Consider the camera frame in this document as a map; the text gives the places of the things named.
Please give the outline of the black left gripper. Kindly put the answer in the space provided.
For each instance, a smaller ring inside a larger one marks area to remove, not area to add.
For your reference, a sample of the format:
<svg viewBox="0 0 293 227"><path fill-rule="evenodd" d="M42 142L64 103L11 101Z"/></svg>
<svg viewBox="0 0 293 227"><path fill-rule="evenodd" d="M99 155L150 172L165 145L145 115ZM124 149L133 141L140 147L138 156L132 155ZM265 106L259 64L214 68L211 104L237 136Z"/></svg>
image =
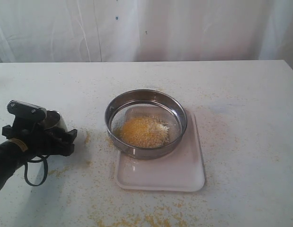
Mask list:
<svg viewBox="0 0 293 227"><path fill-rule="evenodd" d="M32 159L36 155L67 157L74 152L74 140L78 132L76 129L66 131L53 127L45 130L39 123L15 116L12 126L2 127L2 136L23 142L27 147L25 153L27 153L28 159Z"/></svg>

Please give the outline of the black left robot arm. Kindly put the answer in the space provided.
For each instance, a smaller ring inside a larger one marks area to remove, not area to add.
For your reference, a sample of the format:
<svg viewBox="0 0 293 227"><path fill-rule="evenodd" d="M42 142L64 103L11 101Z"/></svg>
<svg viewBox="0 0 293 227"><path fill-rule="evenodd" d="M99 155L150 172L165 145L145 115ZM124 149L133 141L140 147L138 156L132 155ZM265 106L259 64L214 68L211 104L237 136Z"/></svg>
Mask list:
<svg viewBox="0 0 293 227"><path fill-rule="evenodd" d="M25 167L24 179L30 186L42 185L48 176L49 156L70 156L74 152L74 141L78 130L54 126L45 129L39 122L16 117L13 125L2 128L6 141L0 144L0 190L6 181ZM33 184L27 177L29 163L43 163L44 176L39 184Z"/></svg>

